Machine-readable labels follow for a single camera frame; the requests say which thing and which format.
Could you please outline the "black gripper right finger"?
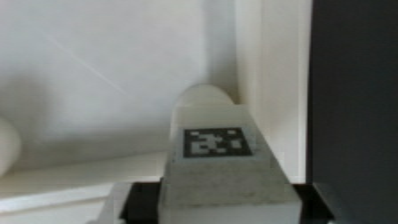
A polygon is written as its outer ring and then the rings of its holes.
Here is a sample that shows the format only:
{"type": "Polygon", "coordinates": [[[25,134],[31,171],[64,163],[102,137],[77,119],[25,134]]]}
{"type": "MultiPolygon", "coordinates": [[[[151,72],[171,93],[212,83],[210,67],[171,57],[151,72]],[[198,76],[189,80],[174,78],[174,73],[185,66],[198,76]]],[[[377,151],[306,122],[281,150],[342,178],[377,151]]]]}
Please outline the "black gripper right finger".
{"type": "Polygon", "coordinates": [[[299,224],[336,224],[336,215],[317,186],[313,184],[295,184],[294,188],[302,200],[299,224]]]}

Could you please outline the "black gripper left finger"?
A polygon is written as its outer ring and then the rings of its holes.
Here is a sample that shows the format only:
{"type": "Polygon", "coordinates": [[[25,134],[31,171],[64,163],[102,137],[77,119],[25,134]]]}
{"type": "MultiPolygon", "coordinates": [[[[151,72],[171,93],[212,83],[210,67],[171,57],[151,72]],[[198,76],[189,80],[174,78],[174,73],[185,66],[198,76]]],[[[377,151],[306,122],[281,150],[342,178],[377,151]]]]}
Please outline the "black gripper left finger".
{"type": "Polygon", "coordinates": [[[160,186],[162,181],[118,183],[87,224],[159,224],[160,186]]]}

